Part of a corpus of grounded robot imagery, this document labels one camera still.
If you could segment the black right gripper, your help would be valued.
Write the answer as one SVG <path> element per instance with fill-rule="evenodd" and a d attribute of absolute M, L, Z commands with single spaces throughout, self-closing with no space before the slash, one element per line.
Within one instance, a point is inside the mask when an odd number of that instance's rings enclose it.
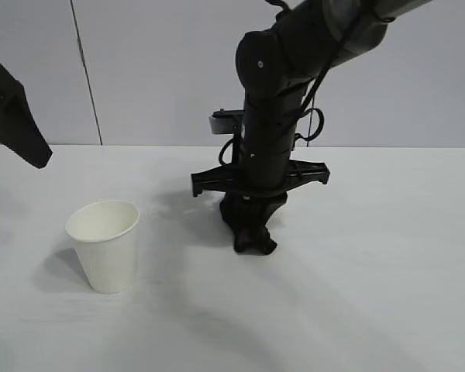
<path fill-rule="evenodd" d="M 245 98 L 243 110 L 220 109 L 209 118 L 214 134 L 231 134 L 232 161 L 191 175 L 192 194 L 221 191 L 235 196 L 232 229 L 266 229 L 270 217 L 288 199 L 287 191 L 310 182 L 327 184 L 324 163 L 292 160 L 295 129 L 291 125 L 300 98 Z M 253 199 L 259 198 L 257 205 Z"/>

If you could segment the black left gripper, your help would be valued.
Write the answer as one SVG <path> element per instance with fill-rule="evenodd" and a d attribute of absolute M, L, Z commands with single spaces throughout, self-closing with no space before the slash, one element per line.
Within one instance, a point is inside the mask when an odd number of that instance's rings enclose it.
<path fill-rule="evenodd" d="M 0 64 L 0 144 L 35 168 L 42 169 L 53 152 L 22 93 L 22 85 Z"/>

